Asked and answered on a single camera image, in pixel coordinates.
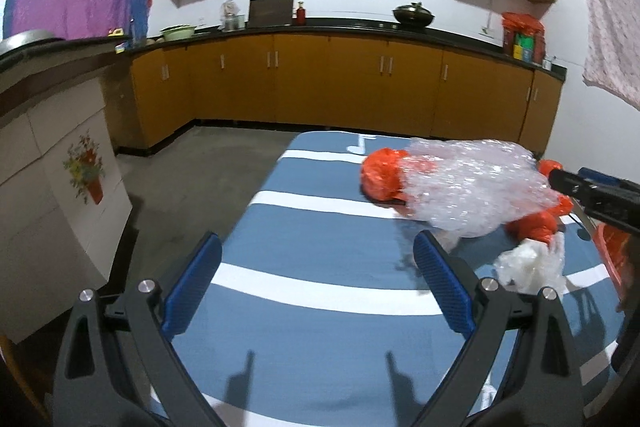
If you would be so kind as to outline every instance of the white tiled counter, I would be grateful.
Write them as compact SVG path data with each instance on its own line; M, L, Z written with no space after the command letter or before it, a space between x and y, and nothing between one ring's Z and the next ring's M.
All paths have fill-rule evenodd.
M0 128L0 332L19 342L99 288L131 211L97 78Z

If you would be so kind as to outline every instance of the orange basket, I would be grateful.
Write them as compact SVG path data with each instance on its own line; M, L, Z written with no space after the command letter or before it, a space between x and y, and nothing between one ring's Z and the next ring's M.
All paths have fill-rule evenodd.
M620 297L622 297L624 293L621 273L622 267L626 263L626 256L623 254L623 250L628 239L628 233L604 224L597 226L595 236L593 237L593 242L596 248L598 248L598 252L600 252L602 262L604 266L607 267L609 277L611 277L613 286L616 287L616 291Z

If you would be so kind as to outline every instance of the black pot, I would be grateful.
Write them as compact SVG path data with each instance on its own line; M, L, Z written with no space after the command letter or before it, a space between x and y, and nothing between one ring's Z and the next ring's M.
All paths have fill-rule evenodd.
M404 6L398 6L398 8L394 10L394 17L401 24L417 28L427 27L435 18L433 13L422 7L421 2L412 2Z

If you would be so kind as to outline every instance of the kitchen island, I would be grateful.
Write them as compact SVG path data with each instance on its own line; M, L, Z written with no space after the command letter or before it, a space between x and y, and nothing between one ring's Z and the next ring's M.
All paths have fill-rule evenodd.
M0 331L14 343L110 278L131 210L99 79L124 38L0 57Z
M501 48L397 23L310 18L305 26L217 30L132 50L104 82L116 146L149 152L198 120L495 138L543 153L565 71Z

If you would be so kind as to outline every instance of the metal screw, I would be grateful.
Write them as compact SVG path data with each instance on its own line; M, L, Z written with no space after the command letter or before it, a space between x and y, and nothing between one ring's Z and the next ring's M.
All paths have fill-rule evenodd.
M542 288L542 296L548 300L552 301L558 298L558 293L553 288Z
M485 277L480 281L482 288L484 288L488 292L495 292L498 289L498 282L491 277Z
M142 293L151 293L155 287L156 283L151 279L145 279L138 284L138 291Z
M78 296L78 298L82 302L89 302L91 299L94 298L94 291L93 290L82 290L80 292L80 295Z

